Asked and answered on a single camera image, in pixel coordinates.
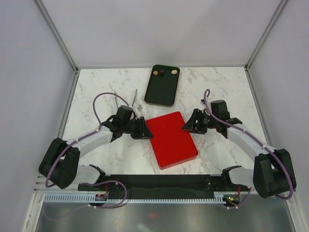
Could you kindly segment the red box lid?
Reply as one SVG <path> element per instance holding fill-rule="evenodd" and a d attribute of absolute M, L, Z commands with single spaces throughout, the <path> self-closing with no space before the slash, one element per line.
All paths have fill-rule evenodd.
<path fill-rule="evenodd" d="M 182 130 L 185 122 L 181 112 L 146 120 L 153 138 L 150 139 L 159 169 L 194 160 L 198 150 L 189 132 Z"/>

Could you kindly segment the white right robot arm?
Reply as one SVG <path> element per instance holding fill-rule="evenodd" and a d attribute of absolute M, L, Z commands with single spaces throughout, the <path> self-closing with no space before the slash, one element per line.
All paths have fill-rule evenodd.
<path fill-rule="evenodd" d="M 253 169 L 242 166 L 223 169 L 223 189 L 230 191 L 237 185 L 244 185 L 254 188 L 262 198 L 281 197 L 286 192 L 285 199 L 292 197 L 296 179 L 290 153 L 257 139 L 238 118 L 230 117 L 224 100 L 212 101 L 204 110 L 194 109 L 182 129 L 196 134 L 215 129 L 253 160 Z"/>

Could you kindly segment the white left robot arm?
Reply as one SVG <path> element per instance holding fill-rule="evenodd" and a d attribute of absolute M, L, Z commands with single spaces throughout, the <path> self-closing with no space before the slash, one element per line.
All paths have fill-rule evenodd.
<path fill-rule="evenodd" d="M 57 186 L 65 189 L 78 182 L 86 183 L 94 190 L 102 190 L 106 184 L 105 173 L 95 165 L 80 165 L 80 158 L 123 134 L 129 134 L 134 140 L 154 137 L 144 117 L 137 117 L 132 108 L 122 105 L 115 115 L 100 122 L 88 134 L 68 141 L 55 138 L 39 165 L 39 173 L 46 178 L 46 188 Z"/>

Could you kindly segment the metal tongs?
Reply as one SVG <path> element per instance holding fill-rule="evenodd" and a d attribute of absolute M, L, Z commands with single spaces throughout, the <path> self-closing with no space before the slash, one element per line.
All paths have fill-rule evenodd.
<path fill-rule="evenodd" d="M 135 89 L 133 91 L 133 93 L 131 94 L 131 101 L 128 101 L 126 98 L 120 96 L 119 94 L 117 94 L 116 91 L 114 91 L 113 93 L 114 93 L 114 101 L 115 101 L 115 105 L 116 105 L 116 111 L 120 107 L 120 103 L 124 103 L 125 105 L 131 107 L 134 111 L 137 110 L 136 109 L 136 100 L 137 100 L 137 96 L 138 96 L 138 89 Z"/>

